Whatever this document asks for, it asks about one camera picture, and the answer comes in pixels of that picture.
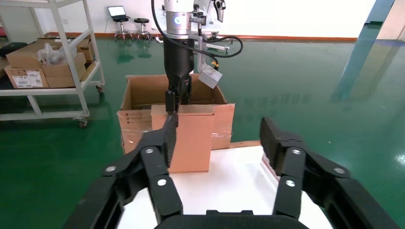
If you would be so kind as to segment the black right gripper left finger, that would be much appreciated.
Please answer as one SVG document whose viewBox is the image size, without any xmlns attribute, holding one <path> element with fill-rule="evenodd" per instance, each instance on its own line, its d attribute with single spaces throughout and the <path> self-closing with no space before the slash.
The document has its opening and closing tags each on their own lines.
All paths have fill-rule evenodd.
<svg viewBox="0 0 405 229">
<path fill-rule="evenodd" d="M 177 116 L 161 129 L 145 133 L 137 147 L 111 163 L 87 189 L 63 225 L 65 229 L 116 229 L 130 203 L 143 189 L 149 192 L 157 228 L 174 229 L 183 205 L 169 167 L 176 142 Z"/>
</svg>

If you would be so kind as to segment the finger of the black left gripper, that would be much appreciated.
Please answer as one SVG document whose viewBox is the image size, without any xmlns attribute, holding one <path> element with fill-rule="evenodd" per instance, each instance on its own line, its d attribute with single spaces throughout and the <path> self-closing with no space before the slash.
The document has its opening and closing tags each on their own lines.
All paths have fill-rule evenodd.
<svg viewBox="0 0 405 229">
<path fill-rule="evenodd" d="M 165 91 L 165 107 L 168 115 L 178 112 L 178 94 L 176 91 L 168 89 Z"/>
<path fill-rule="evenodd" d="M 181 104 L 189 104 L 192 90 L 192 78 L 190 75 L 180 79 L 180 99 Z"/>
</svg>

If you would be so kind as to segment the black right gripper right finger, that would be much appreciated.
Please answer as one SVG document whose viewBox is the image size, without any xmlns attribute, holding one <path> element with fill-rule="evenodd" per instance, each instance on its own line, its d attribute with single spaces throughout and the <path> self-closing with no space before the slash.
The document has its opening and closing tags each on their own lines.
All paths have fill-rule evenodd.
<svg viewBox="0 0 405 229">
<path fill-rule="evenodd" d="M 260 122 L 260 144 L 279 177 L 273 214 L 298 219 L 306 193 L 334 229 L 396 229 L 398 225 L 347 168 L 310 150 L 297 134 L 268 117 Z"/>
</svg>

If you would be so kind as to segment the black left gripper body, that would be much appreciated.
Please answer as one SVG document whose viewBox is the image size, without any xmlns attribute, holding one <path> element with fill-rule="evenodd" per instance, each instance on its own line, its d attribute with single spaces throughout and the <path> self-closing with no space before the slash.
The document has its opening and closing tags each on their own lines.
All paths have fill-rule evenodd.
<svg viewBox="0 0 405 229">
<path fill-rule="evenodd" d="M 164 67 L 169 89 L 180 92 L 180 79 L 194 70 L 193 39 L 164 39 Z"/>
</svg>

